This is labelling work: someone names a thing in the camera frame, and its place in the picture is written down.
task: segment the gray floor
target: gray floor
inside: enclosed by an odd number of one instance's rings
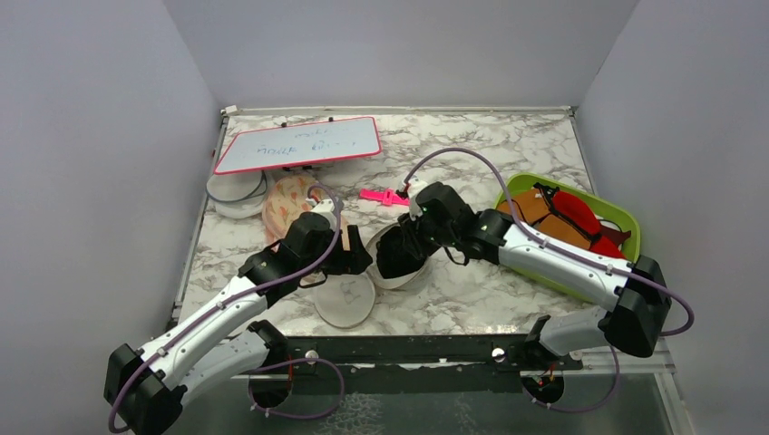
[[[610,376],[576,376],[567,380],[563,406],[599,400]],[[671,434],[652,374],[623,375],[620,390],[604,408],[587,414],[545,411],[522,394],[398,394],[348,396],[330,417],[292,421],[249,411],[247,381],[232,380],[204,394],[186,409],[168,434],[228,435],[429,435],[429,434]],[[282,411],[323,410],[331,397],[293,396]]]

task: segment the marble table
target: marble table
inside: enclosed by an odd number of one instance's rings
[[[419,159],[435,150],[459,146],[479,151],[505,178],[529,171],[591,191],[570,119],[566,114],[389,114],[372,115],[382,141],[381,154],[308,169],[345,202],[344,215],[360,227],[364,243],[395,222],[402,207],[385,207],[358,198],[362,188],[395,189]],[[235,134],[323,121],[326,116],[235,116],[225,144]],[[336,115],[337,119],[346,116]],[[287,174],[275,171],[280,177]],[[417,175],[453,186],[473,210],[493,207],[500,187],[485,166],[471,156],[446,153]],[[233,220],[208,204],[191,264],[180,319],[183,320],[227,284],[238,267],[266,241],[260,217]],[[566,314],[586,307],[509,269],[472,261],[452,264],[443,252],[433,256],[429,284],[414,292],[377,290],[373,312],[346,330],[326,324],[317,314],[312,290],[297,290],[258,318],[268,319],[285,335],[339,334],[502,334],[525,333],[543,314]]]

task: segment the white wall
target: white wall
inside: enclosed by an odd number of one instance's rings
[[[0,421],[106,433],[170,315],[217,107],[160,0],[0,4]]]
[[[220,104],[578,104],[637,0],[164,0]]]
[[[577,112],[599,193],[696,310],[670,342],[701,435],[769,430],[768,78],[765,0],[640,0]]]

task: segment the green basket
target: green basket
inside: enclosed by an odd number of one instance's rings
[[[590,195],[589,193],[583,192],[581,190],[576,190],[573,187],[567,186],[563,183],[559,183],[554,179],[547,179],[540,175],[532,174],[529,172],[522,172],[518,175],[513,175],[507,181],[507,189],[509,189],[511,195],[515,197],[519,193],[523,193],[526,190],[531,189],[535,183],[542,183],[544,185],[551,186],[553,188],[558,187],[564,192],[568,192],[572,195],[579,197],[580,199],[585,201],[585,204],[587,204],[588,207],[590,207],[593,213],[619,225],[619,227],[622,228],[622,231],[630,231],[630,238],[628,240],[625,240],[625,243],[622,244],[621,251],[622,251],[622,254],[625,256],[625,258],[627,258],[628,260],[633,262],[638,260],[638,256],[641,253],[641,227],[638,225],[638,222],[636,221],[636,219],[632,215],[630,215],[630,213],[628,213],[625,209],[619,208],[601,198],[598,198],[594,195]],[[497,203],[494,206],[495,207],[499,206],[504,200],[505,200],[504,194],[500,192],[500,196],[497,197]],[[558,290],[567,295],[572,295],[572,296],[578,297],[579,299],[586,300],[584,297],[580,296],[579,294],[577,294],[570,288],[566,287],[565,285],[561,285],[556,283],[555,281],[551,281],[542,275],[537,275],[532,272],[529,272],[528,270],[519,269],[515,267],[512,270],[518,272],[523,276],[527,276],[533,279],[534,281],[537,281],[538,283],[544,284],[554,290]]]

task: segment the whiteboard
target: whiteboard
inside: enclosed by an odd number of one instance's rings
[[[313,122],[243,131],[224,151],[214,173],[234,174],[322,161],[372,156],[382,152],[374,118]]]

